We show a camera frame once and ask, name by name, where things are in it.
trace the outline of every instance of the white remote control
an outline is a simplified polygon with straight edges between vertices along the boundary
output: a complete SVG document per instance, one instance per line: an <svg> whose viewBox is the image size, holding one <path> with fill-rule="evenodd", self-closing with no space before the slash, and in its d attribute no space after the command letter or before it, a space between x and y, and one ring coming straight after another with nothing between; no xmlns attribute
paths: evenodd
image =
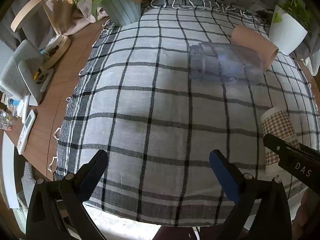
<svg viewBox="0 0 320 240"><path fill-rule="evenodd" d="M24 149L26 148L28 136L29 136L29 133L31 131L31 128L32 128L32 125L33 125L35 119L36 119L36 114L33 110L31 110L28 117L27 117L26 123L23 125L23 128L20 133L20 137L18 140L17 149L18 149L18 153L20 155L23 154Z"/></svg>

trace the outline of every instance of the striped fabric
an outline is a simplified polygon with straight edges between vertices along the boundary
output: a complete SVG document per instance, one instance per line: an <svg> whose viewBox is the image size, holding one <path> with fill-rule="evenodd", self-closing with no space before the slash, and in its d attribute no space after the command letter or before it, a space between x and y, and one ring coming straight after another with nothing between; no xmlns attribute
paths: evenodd
<svg viewBox="0 0 320 240"><path fill-rule="evenodd" d="M61 128L57 179L103 149L110 161L90 205L167 226L223 223L234 204L209 153L219 149L242 173L271 179L260 116L285 105L299 141L319 150L319 115L303 72L281 53L254 86L191 80L188 45L230 43L237 25L264 37L267 28L230 6L169 1L154 1L140 21L105 30L94 44ZM305 188L287 172L279 177L288 199Z"/></svg>
<svg viewBox="0 0 320 240"><path fill-rule="evenodd" d="M26 162L24 164L24 172L21 178L21 182L22 182L24 197L26 199L27 206L29 207L33 188L35 187L35 184L36 184L36 181L33 178L33 174L32 174L32 165L29 162Z"/></svg>

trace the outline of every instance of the blue gripper pad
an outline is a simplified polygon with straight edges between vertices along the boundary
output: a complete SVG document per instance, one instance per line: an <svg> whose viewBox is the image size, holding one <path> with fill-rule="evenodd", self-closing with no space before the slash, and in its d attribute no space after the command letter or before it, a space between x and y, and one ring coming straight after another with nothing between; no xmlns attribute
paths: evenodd
<svg viewBox="0 0 320 240"><path fill-rule="evenodd" d="M220 153L220 151L213 150L212 152L210 152L209 163L211 169L216 175L228 199L237 204L240 200L239 185L232 177L231 173L226 168L221 158L224 158L225 161L227 161L227 159L222 155L222 153Z"/></svg>

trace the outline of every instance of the screw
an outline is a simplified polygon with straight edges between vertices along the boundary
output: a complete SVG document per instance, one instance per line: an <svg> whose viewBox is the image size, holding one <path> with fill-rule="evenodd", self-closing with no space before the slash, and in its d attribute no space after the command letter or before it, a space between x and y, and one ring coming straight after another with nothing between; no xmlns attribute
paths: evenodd
<svg viewBox="0 0 320 240"><path fill-rule="evenodd" d="M280 179L280 178L275 177L274 179L275 179L275 182L276 182L276 183L279 183L279 184L281 183L281 179Z"/></svg>
<svg viewBox="0 0 320 240"><path fill-rule="evenodd" d="M37 180L37 184L41 184L41 183L43 183L43 182L44 182L44 179L42 179L42 178L40 178L40 179Z"/></svg>
<svg viewBox="0 0 320 240"><path fill-rule="evenodd" d="M253 177L252 177L252 175L250 173L245 173L244 174L244 178L245 179L252 179Z"/></svg>
<svg viewBox="0 0 320 240"><path fill-rule="evenodd" d="M74 176L74 175L73 175L72 173L68 173L65 178L66 178L67 180L70 180L70 179L73 179L73 176Z"/></svg>

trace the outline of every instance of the flower bucket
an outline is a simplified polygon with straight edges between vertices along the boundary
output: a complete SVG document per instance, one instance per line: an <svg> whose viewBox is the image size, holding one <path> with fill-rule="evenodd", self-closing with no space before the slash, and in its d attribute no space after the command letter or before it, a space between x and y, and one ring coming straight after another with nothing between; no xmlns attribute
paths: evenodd
<svg viewBox="0 0 320 240"><path fill-rule="evenodd" d="M100 5L116 26L123 26L141 18L141 3L133 0L102 0Z"/></svg>
<svg viewBox="0 0 320 240"><path fill-rule="evenodd" d="M275 44L283 54L289 55L293 52L303 41L307 33L300 23L276 5L270 26L269 40Z"/></svg>

